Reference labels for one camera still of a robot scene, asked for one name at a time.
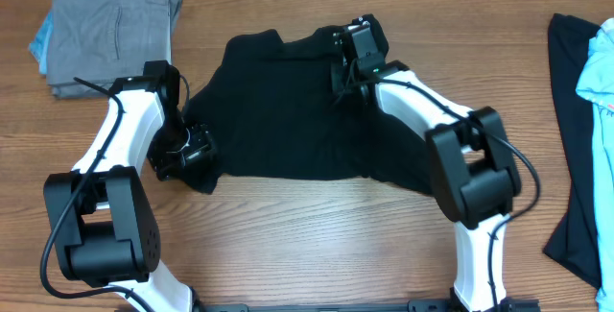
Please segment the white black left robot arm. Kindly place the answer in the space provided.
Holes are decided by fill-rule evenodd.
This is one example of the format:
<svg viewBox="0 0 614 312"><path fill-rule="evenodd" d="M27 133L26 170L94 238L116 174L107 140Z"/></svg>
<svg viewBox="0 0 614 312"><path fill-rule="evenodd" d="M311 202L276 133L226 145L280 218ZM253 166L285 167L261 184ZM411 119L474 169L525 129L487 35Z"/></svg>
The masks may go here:
<svg viewBox="0 0 614 312"><path fill-rule="evenodd" d="M185 79L166 60L110 88L103 125L70 172L52 174L43 196L51 232L39 264L43 288L64 300L114 293L136 311L202 311L195 289L161 259L154 212L140 175L150 163L160 180L214 161L204 125L186 125L178 108Z"/></svg>

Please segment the light blue printed shirt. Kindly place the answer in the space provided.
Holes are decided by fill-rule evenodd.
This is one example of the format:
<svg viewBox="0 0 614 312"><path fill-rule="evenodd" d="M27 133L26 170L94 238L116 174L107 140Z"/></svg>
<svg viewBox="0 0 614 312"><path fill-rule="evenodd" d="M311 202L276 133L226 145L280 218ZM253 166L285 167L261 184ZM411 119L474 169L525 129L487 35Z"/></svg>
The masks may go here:
<svg viewBox="0 0 614 312"><path fill-rule="evenodd" d="M596 295L601 311L613 311L613 20L603 22L589 40L588 60L576 87L593 110L593 191L602 284Z"/></svg>

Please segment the black t-shirt with logo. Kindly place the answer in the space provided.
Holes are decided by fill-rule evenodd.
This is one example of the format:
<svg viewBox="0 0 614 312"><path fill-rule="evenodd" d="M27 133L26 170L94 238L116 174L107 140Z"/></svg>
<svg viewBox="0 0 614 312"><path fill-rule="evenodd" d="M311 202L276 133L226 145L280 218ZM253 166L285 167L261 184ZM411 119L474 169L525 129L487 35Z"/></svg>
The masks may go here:
<svg viewBox="0 0 614 312"><path fill-rule="evenodd" d="M210 194L223 174L363 177L431 194L420 136L358 95L333 93L331 79L345 73L333 38L339 31L326 26L293 42L276 30L232 38L185 115L207 127L217 154L211 163L188 165L180 180Z"/></svg>

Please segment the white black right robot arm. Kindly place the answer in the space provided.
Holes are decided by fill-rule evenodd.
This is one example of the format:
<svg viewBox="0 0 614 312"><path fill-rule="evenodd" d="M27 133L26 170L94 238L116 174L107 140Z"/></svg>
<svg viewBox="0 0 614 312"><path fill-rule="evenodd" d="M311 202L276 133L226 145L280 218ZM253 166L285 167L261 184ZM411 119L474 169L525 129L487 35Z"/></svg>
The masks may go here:
<svg viewBox="0 0 614 312"><path fill-rule="evenodd" d="M402 121L426 143L437 205L454 224L457 273L448 300L415 301L413 311L516 311L503 284L503 251L521 181L493 108L458 105L399 61L387 62L365 20L332 35L342 49L339 97L357 93Z"/></svg>

